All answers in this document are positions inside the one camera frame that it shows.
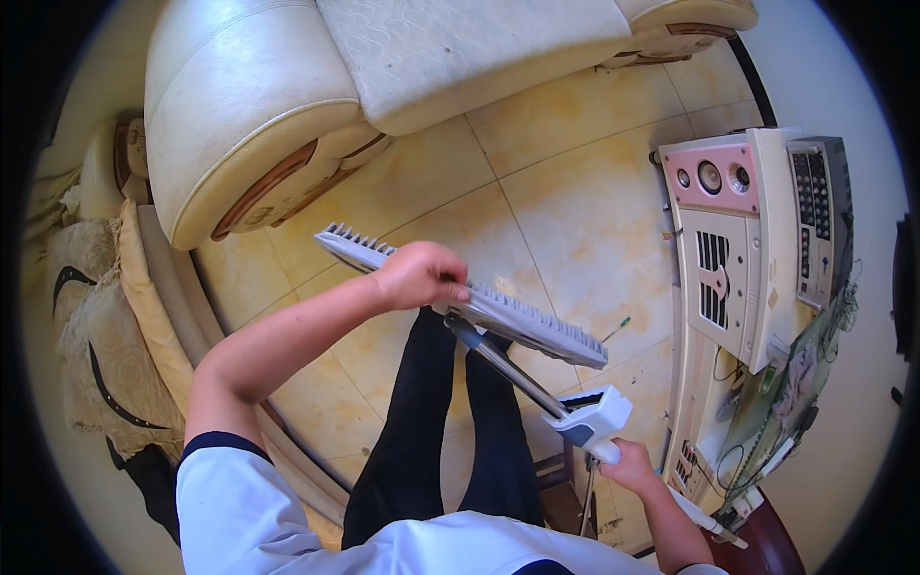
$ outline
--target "dirty floor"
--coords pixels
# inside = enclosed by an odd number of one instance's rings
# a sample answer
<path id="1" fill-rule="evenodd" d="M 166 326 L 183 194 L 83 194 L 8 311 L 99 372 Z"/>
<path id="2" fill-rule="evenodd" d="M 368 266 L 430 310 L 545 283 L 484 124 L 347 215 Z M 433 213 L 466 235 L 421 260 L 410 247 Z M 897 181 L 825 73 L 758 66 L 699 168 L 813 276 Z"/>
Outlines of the dirty floor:
<path id="1" fill-rule="evenodd" d="M 660 465 L 672 385 L 676 275 L 670 217 L 649 151 L 761 124 L 753 95 L 721 40 L 689 62 L 583 70 L 396 139 L 369 165 L 278 228 L 196 250 L 214 310 L 231 332 L 352 277 L 313 234 L 346 222 L 394 246 L 441 242 L 470 277 L 555 313 L 596 337 L 624 318 L 610 363 L 595 371 L 513 346 L 511 357 L 552 393 L 613 384 L 633 414 L 622 435 Z M 347 482 L 383 428 L 415 312 L 373 319 L 304 368 L 271 401 L 299 438 Z M 458 358 L 464 350 L 458 348 Z M 456 361 L 443 442 L 442 489 L 453 511 L 473 463 L 473 421 Z M 560 438 L 519 396 L 534 459 Z M 597 482 L 601 540 L 650 545 L 641 503 Z"/>

